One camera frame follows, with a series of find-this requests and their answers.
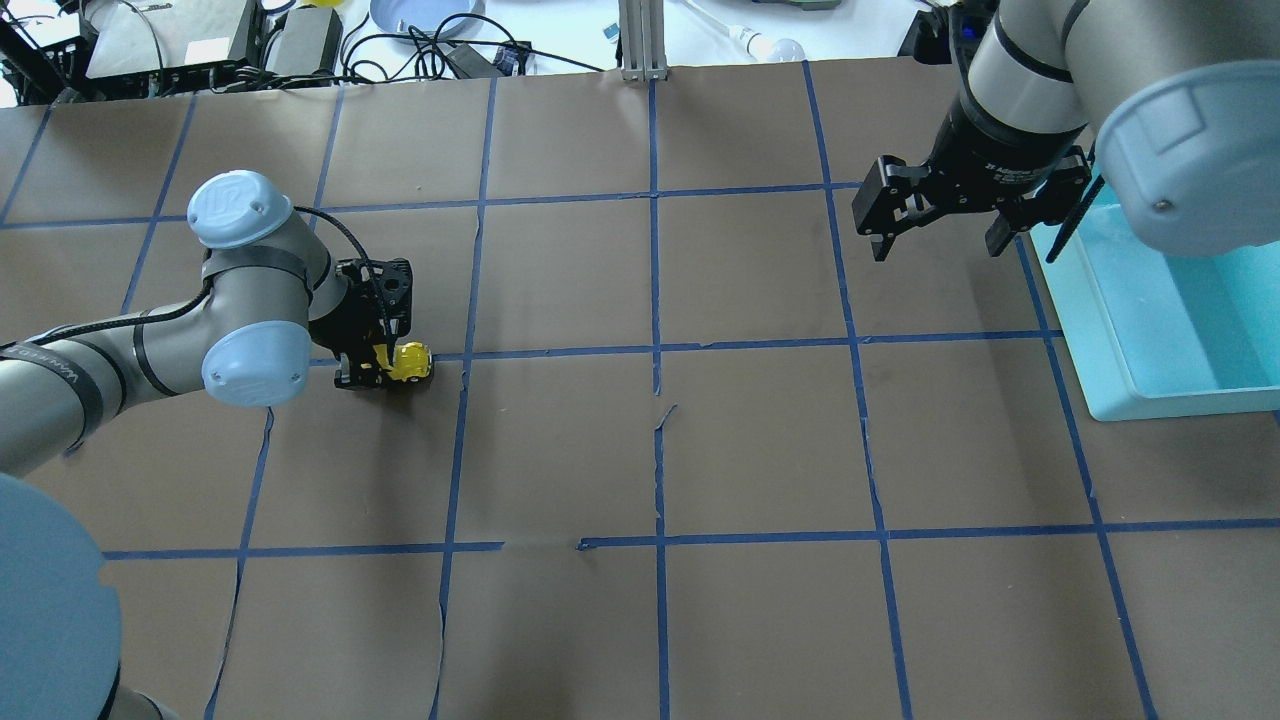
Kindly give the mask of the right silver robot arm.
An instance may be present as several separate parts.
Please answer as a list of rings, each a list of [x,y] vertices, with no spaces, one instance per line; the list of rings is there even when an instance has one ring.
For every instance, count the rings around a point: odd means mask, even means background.
[[[1277,241],[1275,1],[956,1],[931,51],[960,85],[929,155],[878,158],[852,200],[876,260],[986,213],[989,255],[1051,225],[1055,260],[1103,191],[1167,255]]]

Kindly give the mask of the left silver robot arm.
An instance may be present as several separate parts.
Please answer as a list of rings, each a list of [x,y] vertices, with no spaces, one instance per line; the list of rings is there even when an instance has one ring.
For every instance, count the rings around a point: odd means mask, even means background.
[[[362,246],[335,260],[310,208],[269,178],[229,170],[186,213],[204,246],[184,302],[3,346],[3,716],[170,719],[122,682],[122,610],[84,527],[26,475],[142,404],[204,391],[237,407],[276,407],[308,382],[314,347],[342,389],[430,377],[429,350],[404,342],[412,268]]]

